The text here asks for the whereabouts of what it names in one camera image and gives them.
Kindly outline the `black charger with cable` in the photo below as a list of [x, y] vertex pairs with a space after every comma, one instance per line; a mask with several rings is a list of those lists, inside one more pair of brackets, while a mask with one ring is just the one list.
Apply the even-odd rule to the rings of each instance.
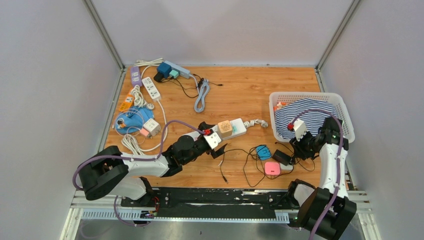
[[[264, 179], [275, 180], [275, 179], [277, 179], [281, 176], [289, 175], [294, 171], [294, 168], [293, 168], [293, 170], [291, 170], [291, 171], [285, 170], [284, 172], [282, 172], [282, 170], [281, 170], [281, 173], [278, 176], [265, 175], [264, 164], [266, 162], [278, 162], [279, 164], [283, 164], [285, 166], [287, 166], [287, 165], [293, 166], [294, 157], [292, 155], [288, 155], [288, 154], [286, 154], [286, 153], [284, 153], [280, 150], [276, 150], [273, 154], [271, 154], [271, 158], [262, 161], [262, 160], [257, 158], [256, 151], [255, 151], [255, 148], [257, 146], [252, 147], [250, 150], [244, 150], [244, 149], [241, 149], [241, 148], [225, 150], [225, 153], [222, 155], [222, 160], [218, 164], [218, 167], [219, 167], [219, 172], [221, 174], [221, 177], [226, 184], [228, 184], [229, 181], [223, 173], [223, 165], [224, 165], [224, 162], [225, 162], [225, 155], [228, 152], [241, 151], [241, 152], [245, 153], [246, 158], [245, 158], [245, 161], [244, 161], [244, 165], [242, 167], [242, 173], [243, 173], [243, 176], [244, 176], [244, 179], [245, 179], [247, 185], [250, 188], [257, 187]], [[245, 170], [249, 160], [254, 161], [254, 166], [255, 166], [256, 170], [261, 174], [261, 178], [256, 183], [250, 183], [249, 177], [248, 177], [246, 170]]]

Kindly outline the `white power strip blue USB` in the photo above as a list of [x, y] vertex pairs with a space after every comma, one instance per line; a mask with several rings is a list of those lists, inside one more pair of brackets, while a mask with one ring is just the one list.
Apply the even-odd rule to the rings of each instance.
[[[263, 120], [263, 119], [252, 119], [249, 121], [243, 121], [241, 118], [237, 118], [234, 120], [230, 120], [228, 121], [232, 127], [232, 132], [231, 135], [223, 137], [220, 134], [219, 131], [219, 126], [218, 125], [214, 125], [213, 127], [209, 127], [207, 129], [212, 129], [213, 132], [216, 132], [220, 135], [220, 138], [223, 141], [229, 140], [229, 139], [233, 139], [239, 136], [242, 136], [244, 134], [247, 133], [247, 129], [254, 126], [254, 125], [260, 125], [262, 128], [267, 128], [268, 127], [268, 123]], [[184, 134], [186, 136], [190, 136], [192, 137], [194, 140], [197, 140], [197, 138], [200, 136], [200, 133], [198, 133], [197, 131], [193, 131], [190, 133], [186, 133]]]

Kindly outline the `white cube adapter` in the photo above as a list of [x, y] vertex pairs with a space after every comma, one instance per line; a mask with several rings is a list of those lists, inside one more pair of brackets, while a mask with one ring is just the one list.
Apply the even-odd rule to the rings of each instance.
[[153, 118], [150, 118], [143, 124], [143, 128], [149, 132], [149, 134], [154, 137], [161, 131], [160, 124], [154, 120]]

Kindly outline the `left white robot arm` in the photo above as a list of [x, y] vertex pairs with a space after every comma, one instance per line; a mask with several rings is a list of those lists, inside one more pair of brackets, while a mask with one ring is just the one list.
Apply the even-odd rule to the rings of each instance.
[[116, 195], [149, 206], [153, 190], [147, 176], [171, 177], [203, 154], [216, 159], [225, 153], [225, 147], [219, 147], [223, 140], [211, 125], [202, 122], [195, 131], [198, 137], [184, 134], [167, 149], [161, 142], [155, 155], [129, 154], [109, 146], [81, 163], [72, 183], [88, 201]]

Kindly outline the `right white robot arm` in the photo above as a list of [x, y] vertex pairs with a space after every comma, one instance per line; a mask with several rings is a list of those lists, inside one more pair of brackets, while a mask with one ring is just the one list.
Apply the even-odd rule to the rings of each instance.
[[290, 208], [299, 208], [289, 226], [308, 230], [310, 239], [315, 236], [340, 239], [357, 212], [357, 204], [349, 200], [344, 179], [349, 140], [344, 136], [342, 123], [334, 116], [327, 117], [316, 135], [308, 131], [299, 117], [287, 126], [294, 132], [290, 144], [295, 156], [301, 159], [318, 156], [321, 160], [319, 186], [296, 179], [285, 195]]

